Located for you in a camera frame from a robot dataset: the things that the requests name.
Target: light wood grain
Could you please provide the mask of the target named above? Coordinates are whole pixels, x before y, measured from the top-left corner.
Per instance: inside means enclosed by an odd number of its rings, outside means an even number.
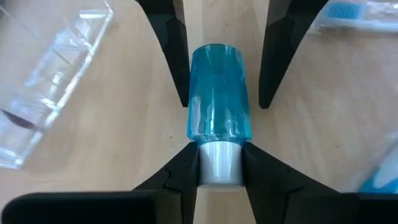
[[[133,189],[189,142],[187,109],[144,13],[134,1],[111,5],[115,20],[53,128],[22,170],[0,170],[0,207],[28,192]],[[213,42],[240,49],[253,143],[330,187],[354,190],[398,127],[398,40],[307,35],[271,108],[260,110],[263,7],[184,1],[189,51]],[[254,223],[245,191],[199,189],[195,223]]]

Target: clear acrylic block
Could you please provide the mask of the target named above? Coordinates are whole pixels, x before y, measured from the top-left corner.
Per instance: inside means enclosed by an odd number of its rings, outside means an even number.
[[[0,167],[23,165],[112,17],[102,0],[0,0]]]

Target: blue plastic bottle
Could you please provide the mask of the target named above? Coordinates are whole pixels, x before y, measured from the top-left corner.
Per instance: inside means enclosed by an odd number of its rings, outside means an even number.
[[[251,139],[242,55],[210,44],[193,53],[188,137],[200,146],[201,184],[242,185],[241,146]]]

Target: wooden surface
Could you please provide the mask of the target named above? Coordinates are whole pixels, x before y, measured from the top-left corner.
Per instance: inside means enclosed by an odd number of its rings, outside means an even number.
[[[0,169],[0,208],[28,192],[131,190],[189,142],[187,109],[145,14],[134,1],[111,5],[115,20],[53,128],[22,170]],[[242,51],[252,142],[330,187],[354,190],[398,127],[396,37],[307,35],[271,108],[260,110],[266,4],[184,8],[190,53],[213,42]],[[246,192],[199,189],[195,223],[254,223]]]

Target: bottle cap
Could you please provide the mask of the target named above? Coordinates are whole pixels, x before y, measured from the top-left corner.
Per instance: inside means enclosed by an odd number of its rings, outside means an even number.
[[[242,147],[228,141],[199,146],[199,186],[214,191],[235,191],[243,186]]]

